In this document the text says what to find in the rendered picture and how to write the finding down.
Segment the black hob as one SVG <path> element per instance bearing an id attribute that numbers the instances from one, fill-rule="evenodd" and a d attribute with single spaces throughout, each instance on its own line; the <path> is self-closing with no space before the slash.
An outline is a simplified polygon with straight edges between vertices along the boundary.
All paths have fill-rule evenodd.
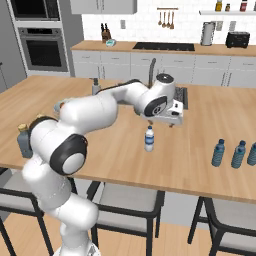
<path id="1" fill-rule="evenodd" d="M 168 51 L 195 51 L 194 44 L 190 43 L 160 43 L 137 42 L 133 49 L 139 50 L 168 50 Z"/>

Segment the grey glass bottle cork stopper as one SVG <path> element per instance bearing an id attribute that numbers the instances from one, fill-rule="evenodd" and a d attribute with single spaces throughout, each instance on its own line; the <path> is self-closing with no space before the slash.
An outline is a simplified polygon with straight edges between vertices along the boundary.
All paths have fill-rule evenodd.
<path id="1" fill-rule="evenodd" d="M 29 144 L 29 133 L 28 126 L 26 124 L 20 124 L 18 126 L 19 135 L 17 137 L 17 142 L 23 158 L 31 158 L 33 152 Z"/>

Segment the grey wall cupboard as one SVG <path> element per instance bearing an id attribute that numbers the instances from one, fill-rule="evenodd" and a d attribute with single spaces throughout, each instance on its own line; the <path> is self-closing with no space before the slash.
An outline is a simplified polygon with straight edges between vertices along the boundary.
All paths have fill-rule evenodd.
<path id="1" fill-rule="evenodd" d="M 137 0 L 70 0 L 73 14 L 135 14 Z"/>

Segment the black frame grey seat stool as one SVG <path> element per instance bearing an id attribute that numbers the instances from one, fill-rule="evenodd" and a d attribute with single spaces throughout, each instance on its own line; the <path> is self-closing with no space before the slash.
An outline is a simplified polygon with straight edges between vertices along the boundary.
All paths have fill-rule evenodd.
<path id="1" fill-rule="evenodd" d="M 0 187 L 0 211 L 35 217 L 49 256 L 53 256 L 54 250 L 43 220 L 44 212 L 39 208 L 36 197 L 25 184 L 20 171 L 13 174 L 6 184 Z"/>
<path id="2" fill-rule="evenodd" d="M 191 244 L 198 223 L 209 226 L 209 256 L 221 252 L 256 256 L 256 204 L 206 198 L 197 201 L 187 243 Z"/>
<path id="3" fill-rule="evenodd" d="M 146 238 L 146 256 L 152 256 L 153 237 L 159 236 L 165 192 L 105 183 L 97 206 L 99 217 L 91 229 L 98 245 L 98 230 L 108 230 Z"/>

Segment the black microwave oven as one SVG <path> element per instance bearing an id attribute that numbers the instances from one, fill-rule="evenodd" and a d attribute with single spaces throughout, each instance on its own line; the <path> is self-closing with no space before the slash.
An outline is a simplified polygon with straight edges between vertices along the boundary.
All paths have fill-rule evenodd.
<path id="1" fill-rule="evenodd" d="M 17 20 L 58 21 L 57 0 L 10 0 Z"/>

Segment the grey base cupboard run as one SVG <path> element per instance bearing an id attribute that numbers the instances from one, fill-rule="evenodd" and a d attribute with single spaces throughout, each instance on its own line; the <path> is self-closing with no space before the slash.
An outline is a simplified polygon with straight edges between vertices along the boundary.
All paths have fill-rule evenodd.
<path id="1" fill-rule="evenodd" d="M 167 73 L 179 84 L 256 88 L 256 57 L 82 50 L 73 50 L 72 55 L 76 77 L 148 83 L 156 59 L 153 77 Z"/>

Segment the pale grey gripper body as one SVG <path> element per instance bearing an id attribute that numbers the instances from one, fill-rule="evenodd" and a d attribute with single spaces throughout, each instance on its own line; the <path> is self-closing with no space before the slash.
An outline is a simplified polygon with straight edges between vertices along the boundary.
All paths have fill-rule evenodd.
<path id="1" fill-rule="evenodd" d="M 172 116 L 172 115 L 166 114 L 166 115 L 157 115 L 153 117 L 146 117 L 145 115 L 141 115 L 141 117 L 153 123 L 162 122 L 168 125 L 181 125 L 183 123 L 183 117 L 180 115 Z"/>

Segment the brown knife block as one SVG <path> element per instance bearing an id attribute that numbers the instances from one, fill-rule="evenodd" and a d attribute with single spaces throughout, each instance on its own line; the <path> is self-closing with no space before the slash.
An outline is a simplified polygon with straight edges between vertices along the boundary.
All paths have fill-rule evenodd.
<path id="1" fill-rule="evenodd" d="M 101 35 L 103 43 L 106 43 L 111 39 L 110 30 L 108 29 L 107 24 L 101 24 Z"/>

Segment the grey tall cabinet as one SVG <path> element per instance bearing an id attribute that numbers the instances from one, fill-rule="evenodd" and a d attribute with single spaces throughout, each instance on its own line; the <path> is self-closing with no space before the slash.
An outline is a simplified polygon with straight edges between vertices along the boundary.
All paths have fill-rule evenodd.
<path id="1" fill-rule="evenodd" d="M 58 21 L 17 20 L 10 0 L 0 0 L 0 93 L 31 75 L 73 76 L 71 47 L 83 40 L 82 18 L 71 11 L 70 0 L 57 0 Z M 62 33 L 67 72 L 29 70 L 19 28 L 59 28 Z"/>

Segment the steel wall oven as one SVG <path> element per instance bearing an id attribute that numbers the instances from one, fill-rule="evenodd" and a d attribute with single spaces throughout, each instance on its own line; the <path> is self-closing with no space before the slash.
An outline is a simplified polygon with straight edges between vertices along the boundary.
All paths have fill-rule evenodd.
<path id="1" fill-rule="evenodd" d="M 19 28 L 18 31 L 29 70 L 68 71 L 59 28 Z"/>

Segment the dark sink basin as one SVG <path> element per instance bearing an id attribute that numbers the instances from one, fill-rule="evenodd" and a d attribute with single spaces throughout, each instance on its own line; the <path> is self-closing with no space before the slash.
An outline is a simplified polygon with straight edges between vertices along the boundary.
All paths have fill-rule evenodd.
<path id="1" fill-rule="evenodd" d="M 178 108 L 179 104 L 183 104 L 185 110 L 188 109 L 188 91 L 186 87 L 176 87 L 174 93 L 174 107 Z"/>

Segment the white wall shelf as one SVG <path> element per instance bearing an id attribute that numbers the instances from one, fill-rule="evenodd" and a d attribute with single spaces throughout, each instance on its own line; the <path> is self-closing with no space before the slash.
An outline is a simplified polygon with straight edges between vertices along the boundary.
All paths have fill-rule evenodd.
<path id="1" fill-rule="evenodd" d="M 219 15 L 219 16 L 223 16 L 223 15 L 227 15 L 227 16 L 256 16 L 256 11 L 245 11 L 245 12 L 241 12 L 241 11 L 206 11 L 206 10 L 199 10 L 199 14 L 200 15 Z"/>

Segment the grey tap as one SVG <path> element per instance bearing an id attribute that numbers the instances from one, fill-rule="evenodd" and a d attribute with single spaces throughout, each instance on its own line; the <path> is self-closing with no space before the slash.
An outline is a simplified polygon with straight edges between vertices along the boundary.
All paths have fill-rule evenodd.
<path id="1" fill-rule="evenodd" d="M 153 73 L 154 73 L 154 67 L 156 64 L 156 58 L 153 58 L 150 64 L 149 68 L 149 80 L 148 80 L 148 88 L 150 89 L 153 85 Z"/>

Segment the white plastic bottle blue label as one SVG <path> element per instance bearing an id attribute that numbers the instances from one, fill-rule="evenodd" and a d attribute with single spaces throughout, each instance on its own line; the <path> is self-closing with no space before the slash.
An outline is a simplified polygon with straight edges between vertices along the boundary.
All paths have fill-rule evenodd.
<path id="1" fill-rule="evenodd" d="M 151 126 L 147 128 L 147 131 L 145 133 L 144 137 L 144 149 L 147 152 L 152 152 L 154 149 L 154 131 Z"/>

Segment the black toaster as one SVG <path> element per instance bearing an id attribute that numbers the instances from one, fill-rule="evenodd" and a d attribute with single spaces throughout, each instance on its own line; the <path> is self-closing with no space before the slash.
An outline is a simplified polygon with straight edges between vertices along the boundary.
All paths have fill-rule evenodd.
<path id="1" fill-rule="evenodd" d="M 228 48 L 247 48 L 249 44 L 250 34 L 248 32 L 229 32 L 226 38 L 226 46 Z"/>

